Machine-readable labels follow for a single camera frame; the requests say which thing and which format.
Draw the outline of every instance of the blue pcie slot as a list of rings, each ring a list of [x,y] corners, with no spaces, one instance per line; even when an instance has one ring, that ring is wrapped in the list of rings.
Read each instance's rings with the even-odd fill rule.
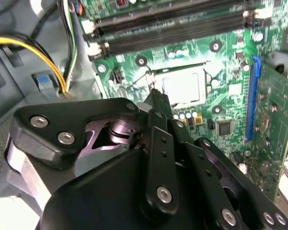
[[[246,128],[245,135],[247,140],[252,140],[253,138],[253,123],[254,123],[254,112],[256,105],[256,92],[257,92],[257,82],[260,77],[261,60],[259,57],[253,55],[254,65],[250,74],[250,85],[249,85],[249,96],[248,105],[246,112]]]

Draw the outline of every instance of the screw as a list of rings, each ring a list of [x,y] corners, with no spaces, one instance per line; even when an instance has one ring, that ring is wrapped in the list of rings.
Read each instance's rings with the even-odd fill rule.
[[[177,121],[176,124],[177,124],[180,128],[183,127],[183,123],[181,123],[180,121]]]
[[[205,144],[206,146],[210,146],[210,143],[209,143],[208,140],[204,140],[204,144]]]
[[[135,107],[135,105],[134,104],[132,104],[132,103],[127,103],[127,107],[129,108],[129,109],[131,109],[131,110],[135,110],[136,109],[136,107]]]
[[[249,156],[251,155],[251,151],[249,151],[249,150],[245,151],[245,152],[244,152],[244,155],[247,156],[247,157],[249,157]]]
[[[213,45],[213,49],[214,49],[214,50],[219,49],[219,45],[218,45],[218,43],[215,43],[215,44]]]
[[[106,67],[105,67],[104,65],[99,65],[99,66],[98,66],[98,71],[99,71],[99,72],[104,73],[104,72],[106,72],[106,70],[107,70],[107,69],[106,69]]]
[[[71,145],[75,142],[75,137],[69,132],[61,132],[58,135],[58,140],[64,145]]]
[[[172,201],[172,194],[171,192],[163,187],[160,186],[159,188],[157,188],[157,196],[159,197],[159,199],[163,202],[163,203],[170,203]]]
[[[222,210],[222,216],[229,225],[235,226],[237,224],[236,218],[228,209],[225,208]]]
[[[274,225],[274,220],[273,220],[273,218],[271,217],[271,215],[270,215],[269,213],[263,212],[263,215],[264,215],[265,220],[266,220],[269,224]]]
[[[162,114],[160,113],[160,112],[156,112],[156,115],[158,116],[158,117],[160,117],[160,118],[162,118]]]
[[[286,225],[285,219],[279,213],[275,213],[275,216],[278,222],[280,222],[282,225]]]
[[[48,120],[42,116],[32,117],[30,119],[30,123],[31,123],[31,125],[33,125],[34,127],[37,127],[37,128],[44,128],[49,124]]]

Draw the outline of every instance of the yellow wire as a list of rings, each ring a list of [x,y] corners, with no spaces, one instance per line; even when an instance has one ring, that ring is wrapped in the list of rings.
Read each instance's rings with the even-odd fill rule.
[[[12,38],[8,38],[8,37],[0,37],[0,45],[17,45],[17,46],[22,46],[24,48],[27,48],[29,50],[31,50],[33,53],[35,53],[36,55],[38,55],[44,62],[46,62],[49,67],[53,70],[53,72],[55,73],[55,75],[58,78],[58,81],[62,87],[62,92],[66,92],[66,82],[65,79],[63,78],[61,72],[59,71],[59,69],[54,65],[54,63],[52,61],[50,61],[43,53],[41,53],[38,49],[34,48],[33,46],[30,46],[24,42],[12,39]]]

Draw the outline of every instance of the green circuit board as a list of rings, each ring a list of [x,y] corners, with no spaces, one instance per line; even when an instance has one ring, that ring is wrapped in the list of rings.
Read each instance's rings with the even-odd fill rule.
[[[108,7],[107,10],[96,10],[97,8],[92,7],[94,4],[104,3],[105,0],[83,0],[83,2],[84,6],[85,4],[89,6],[86,10],[93,19],[114,13],[109,11]],[[285,127],[288,130],[288,117],[271,116],[271,119],[278,120],[275,126],[269,126],[264,133],[256,133],[252,141],[246,139],[245,127],[250,71],[253,67],[252,55],[268,63],[273,52],[283,48],[284,34],[288,28],[288,0],[265,0],[262,1],[262,5],[273,7],[269,27],[236,30],[107,59],[101,58],[94,61],[94,65],[100,78],[99,86],[104,98],[126,97],[138,103],[149,94],[150,73],[155,73],[156,78],[164,76],[163,79],[166,79],[168,75],[164,73],[170,73],[176,67],[185,66],[187,70],[190,66],[201,63],[206,74],[200,75],[199,72],[196,74],[198,80],[204,79],[204,84],[201,81],[192,88],[195,83],[186,78],[187,72],[177,72],[179,80],[174,82],[176,94],[169,97],[180,97],[180,94],[186,93],[187,88],[196,92],[204,87],[206,91],[204,103],[172,105],[175,118],[185,122],[192,138],[207,137],[228,157],[235,157],[237,162],[246,163],[249,169],[248,176],[271,200],[274,200],[286,154],[288,132],[281,140],[273,133],[276,133],[276,125],[280,127],[281,133],[285,132]],[[113,78],[113,74],[116,73],[122,76],[119,84],[116,83],[117,79]],[[280,81],[284,89],[288,87],[286,78],[264,66],[259,90],[273,87],[276,81]],[[262,102],[256,105],[255,122],[262,118],[263,111],[268,112],[267,108]],[[191,120],[187,114],[193,115],[194,112],[196,116],[191,116],[190,125]],[[265,145],[266,135],[270,134],[272,134],[271,140],[277,141],[271,141],[267,149],[262,145]],[[250,157],[245,157],[246,152],[251,153]]]
[[[136,64],[138,57],[145,57],[147,66],[152,71],[205,62],[204,69],[210,73],[204,86],[207,90],[206,102],[198,106],[174,108],[173,113],[180,115],[185,114],[187,110],[195,110],[199,115],[201,114],[203,122],[191,131],[192,137],[195,139],[198,136],[207,136],[218,143],[219,148],[229,155],[233,150],[244,148],[246,101],[250,72],[243,71],[240,64],[242,61],[252,63],[251,52],[247,50],[246,46],[250,42],[250,37],[249,31],[234,31],[166,47],[118,55],[107,60],[101,59],[97,60],[95,65],[97,69],[100,66],[107,69],[104,73],[98,73],[106,97],[124,96],[137,103],[142,102],[149,94],[149,87],[144,76],[148,68],[139,67]],[[213,50],[215,44],[218,44],[217,52]],[[179,53],[183,53],[182,57],[177,57],[176,54]],[[109,83],[112,71],[116,68],[119,68],[125,79],[120,85],[112,84],[111,81]],[[183,84],[188,84],[188,79],[185,80],[183,76],[180,78]],[[184,89],[177,89],[177,93],[184,93]],[[216,105],[221,106],[220,112],[212,111]],[[219,136],[215,130],[207,131],[205,125],[207,118],[212,118],[214,121],[231,120],[231,134]]]
[[[169,1],[170,0],[138,0],[135,1],[136,3],[131,4],[128,0],[81,0],[86,15],[92,20]]]
[[[263,65],[257,92],[251,151],[235,157],[247,163],[250,177],[274,199],[288,151],[288,79]]]

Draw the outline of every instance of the white wire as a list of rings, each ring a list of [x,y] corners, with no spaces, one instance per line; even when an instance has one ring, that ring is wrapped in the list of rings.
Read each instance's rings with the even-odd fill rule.
[[[63,5],[64,5],[64,13],[67,19],[67,25],[69,27],[69,30],[71,34],[74,34],[74,31],[72,29],[72,22],[71,22],[71,17],[70,17],[70,10],[69,10],[69,5],[68,5],[68,0],[63,0]],[[71,85],[71,80],[72,80],[72,71],[76,65],[76,60],[77,60],[77,55],[78,55],[78,50],[76,49],[75,55],[73,56],[73,60],[71,63],[71,68],[69,70],[69,73],[67,75],[66,79],[66,91],[69,91],[70,85]]]
[[[75,53],[75,56],[73,58],[73,62],[71,64],[71,70],[70,72],[68,73],[68,76],[67,76],[67,79],[66,79],[66,91],[69,91],[69,87],[71,85],[71,81],[72,81],[72,71],[73,71],[73,68],[75,67],[76,65],[76,60],[77,60],[77,55],[78,55],[78,52],[77,52],[77,49],[76,49],[76,53]]]
[[[71,24],[71,21],[69,20],[69,7],[68,7],[68,0],[63,0],[63,6],[64,6],[64,14],[65,14],[65,17],[66,17],[66,20],[67,20],[67,25],[68,25],[68,28],[70,30],[71,33],[73,33],[72,31],[72,24]]]

